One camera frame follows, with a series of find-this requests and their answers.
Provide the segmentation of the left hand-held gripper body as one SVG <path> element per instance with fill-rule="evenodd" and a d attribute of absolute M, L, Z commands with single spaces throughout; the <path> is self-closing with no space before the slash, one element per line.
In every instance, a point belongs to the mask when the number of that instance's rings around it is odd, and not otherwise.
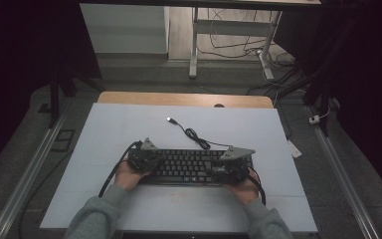
<path fill-rule="evenodd" d="M 128 153 L 127 163 L 137 173 L 152 172 L 160 163 L 158 148 L 147 137 L 137 141 Z"/>

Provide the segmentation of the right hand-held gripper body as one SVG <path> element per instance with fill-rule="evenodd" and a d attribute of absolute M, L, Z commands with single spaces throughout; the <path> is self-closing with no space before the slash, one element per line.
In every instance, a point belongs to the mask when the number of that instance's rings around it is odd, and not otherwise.
<path fill-rule="evenodd" d="M 211 166 L 210 173 L 219 175 L 220 184 L 239 184 L 249 175 L 247 158 L 253 153 L 253 149 L 231 146 L 219 158 L 224 165 Z"/>

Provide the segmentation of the black keyboard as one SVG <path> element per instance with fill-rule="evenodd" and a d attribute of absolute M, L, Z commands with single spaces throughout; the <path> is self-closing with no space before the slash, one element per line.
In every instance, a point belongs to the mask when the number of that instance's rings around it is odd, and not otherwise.
<path fill-rule="evenodd" d="M 219 159 L 225 150 L 160 149 L 166 156 L 163 170 L 144 176 L 139 183 L 147 185 L 219 186 L 208 176 L 211 159 Z M 253 166 L 247 158 L 248 169 Z"/>

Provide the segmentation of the person's left hand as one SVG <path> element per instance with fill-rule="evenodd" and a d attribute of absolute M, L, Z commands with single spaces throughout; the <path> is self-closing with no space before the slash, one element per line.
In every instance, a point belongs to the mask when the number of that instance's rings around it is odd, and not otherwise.
<path fill-rule="evenodd" d="M 126 161 L 123 161 L 115 173 L 114 184 L 123 190 L 128 191 L 135 187 L 141 178 L 147 175 L 148 172 L 135 172 L 129 167 Z"/>

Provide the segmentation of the person's right hand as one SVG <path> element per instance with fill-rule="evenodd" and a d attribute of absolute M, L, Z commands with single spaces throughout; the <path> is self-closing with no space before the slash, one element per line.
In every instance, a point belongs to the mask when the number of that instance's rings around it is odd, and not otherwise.
<path fill-rule="evenodd" d="M 224 187 L 227 188 L 243 206 L 259 198 L 259 190 L 250 179 L 246 179 L 237 185 L 224 184 Z"/>

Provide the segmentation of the white table mat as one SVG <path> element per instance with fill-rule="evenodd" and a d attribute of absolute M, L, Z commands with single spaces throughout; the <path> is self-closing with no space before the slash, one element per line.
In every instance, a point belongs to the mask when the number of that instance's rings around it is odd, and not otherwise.
<path fill-rule="evenodd" d="M 316 231 L 276 110 L 118 104 L 93 105 L 42 227 L 68 227 L 133 142 L 149 138 L 159 148 L 196 148 L 183 133 L 185 127 L 213 141 L 217 149 L 252 149 L 268 207 L 279 211 L 290 231 Z M 248 220 L 241 204 L 221 186 L 138 185 L 122 204 L 117 227 L 135 232 L 244 233 Z"/>

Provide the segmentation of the white paper tag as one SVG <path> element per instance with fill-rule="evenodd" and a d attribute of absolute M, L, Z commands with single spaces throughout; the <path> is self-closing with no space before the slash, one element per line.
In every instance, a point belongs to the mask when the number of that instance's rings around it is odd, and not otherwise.
<path fill-rule="evenodd" d="M 290 150 L 290 154 L 292 155 L 293 158 L 298 158 L 302 156 L 302 153 L 300 152 L 300 150 L 290 140 L 287 141 L 287 144 Z"/>

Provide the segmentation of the black floor socket plate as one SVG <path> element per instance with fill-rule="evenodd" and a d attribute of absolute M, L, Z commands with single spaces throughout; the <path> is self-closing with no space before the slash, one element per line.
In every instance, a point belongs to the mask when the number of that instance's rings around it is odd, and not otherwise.
<path fill-rule="evenodd" d="M 61 129 L 52 145 L 51 151 L 66 152 L 69 150 L 76 131 L 74 129 Z"/>

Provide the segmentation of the black metal stand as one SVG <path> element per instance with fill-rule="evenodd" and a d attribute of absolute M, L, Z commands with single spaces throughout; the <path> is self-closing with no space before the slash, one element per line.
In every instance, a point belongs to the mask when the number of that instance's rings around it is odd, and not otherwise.
<path fill-rule="evenodd" d="M 302 87 L 308 86 L 302 101 L 306 106 L 313 106 L 317 100 L 320 100 L 319 128 L 324 136 L 328 136 L 327 116 L 329 114 L 330 99 L 330 82 L 326 73 L 326 67 L 319 67 L 313 74 L 278 93 L 278 98 L 280 99 Z"/>
<path fill-rule="evenodd" d="M 65 97 L 73 98 L 78 90 L 74 83 L 74 79 L 78 79 L 81 82 L 85 83 L 89 87 L 94 90 L 102 93 L 105 91 L 105 88 L 94 81 L 92 78 L 87 77 L 85 74 L 75 70 L 70 67 L 59 67 L 55 69 L 50 76 L 50 113 L 51 120 L 49 124 L 49 128 L 53 128 L 57 120 L 60 117 L 60 96 L 59 90 L 62 90 Z"/>

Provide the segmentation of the white cabinet panel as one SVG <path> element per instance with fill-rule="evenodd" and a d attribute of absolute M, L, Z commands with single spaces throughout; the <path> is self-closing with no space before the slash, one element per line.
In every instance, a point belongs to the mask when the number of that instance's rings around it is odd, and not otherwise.
<path fill-rule="evenodd" d="M 97 53 L 168 53 L 168 7 L 82 3 L 81 10 Z"/>

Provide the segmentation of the dark curtain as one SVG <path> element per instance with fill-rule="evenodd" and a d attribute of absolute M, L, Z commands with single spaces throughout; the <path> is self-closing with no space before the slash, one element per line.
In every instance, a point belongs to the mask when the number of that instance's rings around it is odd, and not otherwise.
<path fill-rule="evenodd" d="M 100 77 L 82 0 L 0 0 L 0 152 L 18 127 L 30 96 L 56 79 Z"/>
<path fill-rule="evenodd" d="M 319 0 L 322 9 L 285 11 L 275 41 L 306 75 L 325 62 L 339 33 L 353 28 L 329 70 L 337 118 L 382 178 L 382 0 Z"/>

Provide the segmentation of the aluminium floor rail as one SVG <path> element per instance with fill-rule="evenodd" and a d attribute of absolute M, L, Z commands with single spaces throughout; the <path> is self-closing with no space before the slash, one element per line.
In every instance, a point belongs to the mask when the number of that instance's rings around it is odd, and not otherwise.
<path fill-rule="evenodd" d="M 66 116 L 66 111 L 62 111 L 53 126 L 46 131 L 44 138 L 40 141 L 39 147 L 34 152 L 25 171 L 15 186 L 15 189 L 9 196 L 9 199 L 0 213 L 0 239 L 5 239 L 7 236 L 18 211 L 22 207 L 55 138 L 66 119 Z"/>
<path fill-rule="evenodd" d="M 337 152 L 329 137 L 324 134 L 319 126 L 319 122 L 314 122 L 312 117 L 308 118 L 309 124 L 314 128 L 317 138 L 326 154 L 331 169 L 336 180 L 346 198 L 346 201 L 353 211 L 353 215 L 365 239 L 380 239 L 378 230 L 371 219 L 364 203 L 359 197 L 349 175 L 347 174 Z"/>

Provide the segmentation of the white metal desk frame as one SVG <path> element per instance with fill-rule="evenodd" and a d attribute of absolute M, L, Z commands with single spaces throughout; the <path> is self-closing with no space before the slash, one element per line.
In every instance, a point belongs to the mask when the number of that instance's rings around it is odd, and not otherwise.
<path fill-rule="evenodd" d="M 268 53 L 274 35 L 277 31 L 282 11 L 274 11 L 269 22 L 246 22 L 246 21 L 223 21 L 223 20 L 200 20 L 199 9 L 193 9 L 192 21 L 192 46 L 190 53 L 189 78 L 195 79 L 197 76 L 197 38 L 199 34 L 209 35 L 218 33 L 225 36 L 254 36 L 264 37 L 265 44 L 261 50 L 257 50 L 257 56 L 261 62 L 264 77 L 266 80 L 274 78 L 269 67 Z"/>

